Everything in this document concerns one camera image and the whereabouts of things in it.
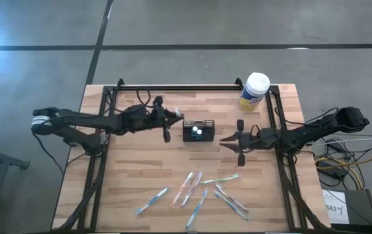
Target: disinfecting wipes canister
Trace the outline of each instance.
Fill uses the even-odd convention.
[[[270,79],[266,75],[258,72],[252,73],[246,80],[244,90],[239,98],[239,106],[244,111],[254,110],[269,88]]]

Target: concrete floor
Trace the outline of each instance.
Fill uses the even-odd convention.
[[[106,2],[0,0],[0,46],[94,45]],[[104,39],[107,45],[303,43],[372,43],[372,1],[115,0]],[[31,161],[27,171],[9,172],[0,233],[50,228],[62,177],[31,135],[31,113],[50,106],[77,110],[92,54],[0,51],[0,152]],[[94,84],[118,78],[232,83],[254,71],[273,83],[295,83],[306,119],[355,106],[371,122],[362,133],[372,134],[372,49],[102,51]],[[42,140],[63,167],[68,147],[58,137]],[[347,146],[364,150],[372,141]],[[372,162],[362,170],[372,193]]]

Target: wire basket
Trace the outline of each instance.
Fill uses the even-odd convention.
[[[202,130],[202,134],[196,136],[193,134],[192,128],[197,127]],[[200,120],[183,121],[183,141],[184,142],[210,142],[215,137],[215,121],[213,120]]]

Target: butcher block tabletop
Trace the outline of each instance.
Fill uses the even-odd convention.
[[[278,86],[286,119],[303,122],[296,86]],[[102,90],[103,85],[86,86],[80,111],[97,114]],[[183,142],[182,122],[170,128],[169,143],[164,143],[162,129],[127,133],[124,136],[111,135],[96,231],[184,232],[204,190],[207,190],[207,197],[189,231],[288,231],[274,150],[247,153],[245,166],[238,167],[236,154],[219,146],[220,139],[235,132],[238,119],[244,120],[245,131],[250,131],[254,124],[260,128],[270,127],[265,99],[254,111],[244,112],[238,106],[240,91],[150,92],[152,100],[155,96],[162,96],[163,106],[168,110],[180,108],[186,120],[214,120],[215,139],[213,142]],[[140,96],[147,100],[145,92],[141,92]],[[116,108],[125,109],[135,104],[139,104],[135,91],[118,91]],[[287,127],[293,129],[298,126],[289,124]],[[94,132],[94,129],[84,127],[78,129],[85,133]],[[82,148],[72,148],[68,160],[82,153]],[[88,163],[89,156],[83,156],[67,166],[53,228],[63,224],[81,201]],[[296,170],[303,199],[320,221],[330,226],[310,153],[297,155]],[[239,174],[239,178],[222,182],[222,186],[249,210],[249,221],[240,218],[224,201],[215,197],[214,184],[198,185],[185,207],[180,207],[183,201],[181,196],[177,204],[170,208],[174,196],[190,172],[202,172],[202,181]],[[169,188],[166,194],[142,214],[135,215],[136,209],[143,207],[165,187]],[[87,226],[93,201],[92,198],[86,213]],[[292,206],[297,218],[294,202]]]

